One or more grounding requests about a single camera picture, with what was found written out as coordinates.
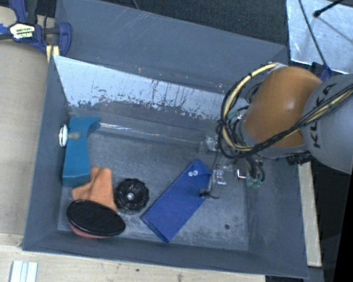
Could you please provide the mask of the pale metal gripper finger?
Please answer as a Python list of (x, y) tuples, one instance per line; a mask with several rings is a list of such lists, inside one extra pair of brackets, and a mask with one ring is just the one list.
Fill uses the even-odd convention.
[(198, 151), (200, 153), (214, 153), (218, 150), (218, 142), (216, 136), (206, 135), (200, 142)]
[(227, 185), (227, 172), (226, 166), (217, 165), (212, 170), (211, 182), (213, 185), (226, 186)]

